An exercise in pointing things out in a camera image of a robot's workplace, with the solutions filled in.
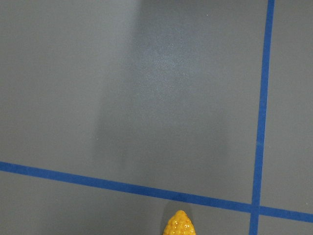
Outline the yellow toy corn cob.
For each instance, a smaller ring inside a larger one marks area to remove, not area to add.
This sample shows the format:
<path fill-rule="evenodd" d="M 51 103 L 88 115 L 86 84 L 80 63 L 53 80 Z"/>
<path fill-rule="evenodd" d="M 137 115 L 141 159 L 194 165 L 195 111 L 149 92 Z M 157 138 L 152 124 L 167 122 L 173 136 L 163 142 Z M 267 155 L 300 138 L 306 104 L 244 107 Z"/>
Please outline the yellow toy corn cob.
<path fill-rule="evenodd" d="M 167 222 L 163 235 L 196 235 L 191 219 L 185 211 L 177 211 Z"/>

